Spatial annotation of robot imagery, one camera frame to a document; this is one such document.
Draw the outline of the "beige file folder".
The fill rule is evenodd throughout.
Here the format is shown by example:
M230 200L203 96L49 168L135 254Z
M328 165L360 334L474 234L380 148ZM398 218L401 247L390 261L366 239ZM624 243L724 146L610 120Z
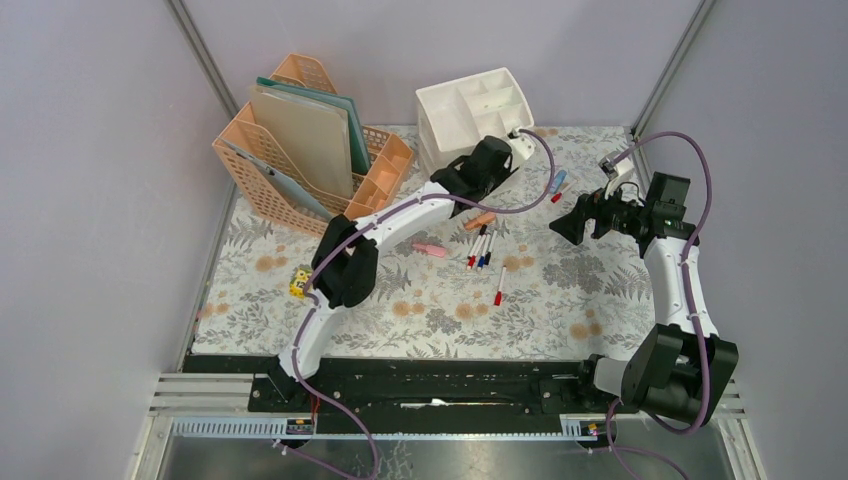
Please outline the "beige file folder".
M259 85L249 88L249 96L256 123L268 130L311 186L341 198L352 197L350 137L344 110Z

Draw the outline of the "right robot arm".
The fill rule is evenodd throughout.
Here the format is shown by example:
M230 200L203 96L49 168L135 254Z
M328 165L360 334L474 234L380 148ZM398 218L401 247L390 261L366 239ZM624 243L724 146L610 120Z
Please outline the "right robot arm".
M550 229L570 243L610 231L633 238L649 274L655 325L630 360L594 354L573 386L575 402L597 412L613 396L653 417L709 421L738 363L738 348L720 339L709 317L697 270L695 225L684 220L686 178L654 174L644 202L626 201L621 191L582 194L573 209Z

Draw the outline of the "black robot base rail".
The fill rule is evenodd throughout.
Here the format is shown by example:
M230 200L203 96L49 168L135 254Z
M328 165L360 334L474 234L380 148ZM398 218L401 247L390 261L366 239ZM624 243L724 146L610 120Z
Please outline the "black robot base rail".
M335 358L307 382L271 356L189 355L183 372L250 374L251 413L303 414L320 434L555 434L563 415L604 416L613 397L589 384L586 361Z

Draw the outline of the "pink highlighter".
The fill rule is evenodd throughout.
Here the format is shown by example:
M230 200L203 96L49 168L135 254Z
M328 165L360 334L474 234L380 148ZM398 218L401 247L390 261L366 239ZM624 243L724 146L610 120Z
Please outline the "pink highlighter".
M447 250L445 247L430 245L430 244L421 244L421 243L413 243L412 248L419 253L434 256L438 258L444 258L447 254Z

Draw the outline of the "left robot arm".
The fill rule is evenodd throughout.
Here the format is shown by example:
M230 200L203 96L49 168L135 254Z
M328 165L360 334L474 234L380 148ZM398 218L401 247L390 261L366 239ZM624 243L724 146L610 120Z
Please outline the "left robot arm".
M305 379L318 371L343 314L371 296L380 257L421 230L480 208L517 171L513 143L520 135L486 136L405 199L355 220L339 215L330 221L306 282L309 309L268 372L272 398L282 408L296 411L309 401Z

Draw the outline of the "light blue clipboard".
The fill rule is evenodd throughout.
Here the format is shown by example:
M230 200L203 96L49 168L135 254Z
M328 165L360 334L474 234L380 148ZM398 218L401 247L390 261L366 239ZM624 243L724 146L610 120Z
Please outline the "light blue clipboard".
M250 161L280 193L288 197L296 206L304 207L316 214L323 220L330 220L333 215L318 200L301 187L294 179L271 167L263 160L249 153L236 144L218 137L225 145L230 147L238 156Z

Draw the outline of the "white plastic drawer unit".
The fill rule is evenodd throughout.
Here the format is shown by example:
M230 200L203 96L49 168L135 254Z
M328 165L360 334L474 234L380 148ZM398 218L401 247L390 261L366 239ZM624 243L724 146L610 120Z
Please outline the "white plastic drawer unit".
M506 67L423 87L415 95L421 169L428 175L470 154L486 136L507 142L509 132L535 127Z

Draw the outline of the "teal file folder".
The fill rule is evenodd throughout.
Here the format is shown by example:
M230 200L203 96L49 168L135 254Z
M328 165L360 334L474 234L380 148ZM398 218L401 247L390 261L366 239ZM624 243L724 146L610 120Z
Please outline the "teal file folder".
M371 157L369 156L367 142L365 140L365 135L362 130L355 102L350 97L322 90L281 83L265 77L257 77L256 83L259 86L295 94L344 110L348 117L347 123L349 130L349 143L351 147L352 171L359 175L366 175L368 173L371 167Z

